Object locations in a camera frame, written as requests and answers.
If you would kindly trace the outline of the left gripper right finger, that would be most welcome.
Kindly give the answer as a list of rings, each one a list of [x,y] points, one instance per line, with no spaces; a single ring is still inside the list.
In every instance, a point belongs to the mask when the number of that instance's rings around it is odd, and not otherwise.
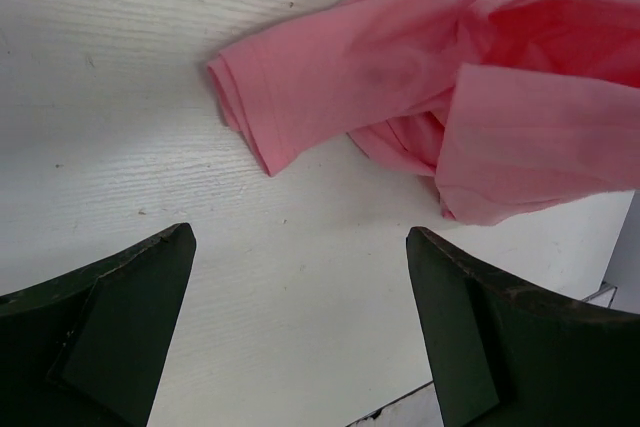
[[[408,269],[447,426],[635,426],[639,318],[541,288],[424,227]]]

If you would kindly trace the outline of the pink t shirt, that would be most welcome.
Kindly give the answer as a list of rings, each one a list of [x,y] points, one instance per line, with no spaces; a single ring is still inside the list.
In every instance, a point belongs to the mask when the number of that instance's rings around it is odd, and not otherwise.
[[[639,0],[343,0],[207,70],[269,175],[346,134],[482,226],[639,186]]]

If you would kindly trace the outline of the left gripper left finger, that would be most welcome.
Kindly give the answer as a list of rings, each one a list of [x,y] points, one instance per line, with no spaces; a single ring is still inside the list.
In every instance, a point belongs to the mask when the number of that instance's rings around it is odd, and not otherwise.
[[[146,425],[193,260],[175,224],[2,296],[2,425]]]

